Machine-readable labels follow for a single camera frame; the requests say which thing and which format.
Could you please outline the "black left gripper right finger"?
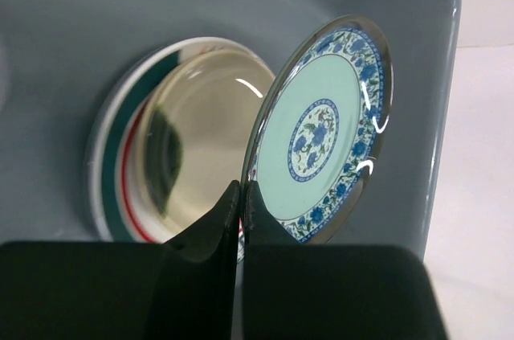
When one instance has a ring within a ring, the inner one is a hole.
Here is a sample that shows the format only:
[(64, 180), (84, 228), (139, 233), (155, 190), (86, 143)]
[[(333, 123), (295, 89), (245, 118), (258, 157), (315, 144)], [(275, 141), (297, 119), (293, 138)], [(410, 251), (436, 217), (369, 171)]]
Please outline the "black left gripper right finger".
[(259, 185), (245, 197), (245, 339), (446, 339), (427, 271), (391, 245), (297, 243)]

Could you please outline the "white plate green red rim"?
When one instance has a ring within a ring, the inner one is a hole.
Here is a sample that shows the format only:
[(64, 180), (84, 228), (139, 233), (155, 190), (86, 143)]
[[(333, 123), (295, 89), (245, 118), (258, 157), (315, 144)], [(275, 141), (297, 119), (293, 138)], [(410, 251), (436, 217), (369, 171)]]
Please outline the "white plate green red rim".
[(250, 49), (219, 37), (197, 37), (160, 47), (135, 63), (103, 103), (88, 139), (88, 210), (104, 241), (164, 243), (173, 238), (144, 206), (133, 169), (133, 143), (145, 102), (181, 63), (218, 49)]

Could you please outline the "blue floral small plate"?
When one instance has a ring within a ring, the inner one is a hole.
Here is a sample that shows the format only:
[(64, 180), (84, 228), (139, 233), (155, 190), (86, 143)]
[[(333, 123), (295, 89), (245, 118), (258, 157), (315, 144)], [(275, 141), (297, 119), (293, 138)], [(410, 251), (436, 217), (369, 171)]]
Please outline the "blue floral small plate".
[(324, 24), (270, 87), (245, 153), (238, 260), (261, 201), (272, 237), (325, 244), (352, 213), (381, 150), (393, 102), (386, 37), (351, 14)]

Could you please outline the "beige plate dark spot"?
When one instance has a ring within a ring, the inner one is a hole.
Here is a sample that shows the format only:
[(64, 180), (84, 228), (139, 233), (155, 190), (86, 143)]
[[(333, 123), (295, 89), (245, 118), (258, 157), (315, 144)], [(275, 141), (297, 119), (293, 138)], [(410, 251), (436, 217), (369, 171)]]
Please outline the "beige plate dark spot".
[(149, 99), (134, 145), (141, 197), (169, 236), (210, 211), (242, 173), (257, 114), (275, 76), (235, 48), (197, 55)]

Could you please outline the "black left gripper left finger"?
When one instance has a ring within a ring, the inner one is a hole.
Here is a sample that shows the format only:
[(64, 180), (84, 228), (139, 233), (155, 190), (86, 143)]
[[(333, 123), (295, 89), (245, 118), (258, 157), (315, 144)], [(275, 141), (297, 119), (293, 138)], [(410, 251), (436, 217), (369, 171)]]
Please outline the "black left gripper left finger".
[(228, 339), (239, 190), (163, 244), (3, 244), (2, 338)]

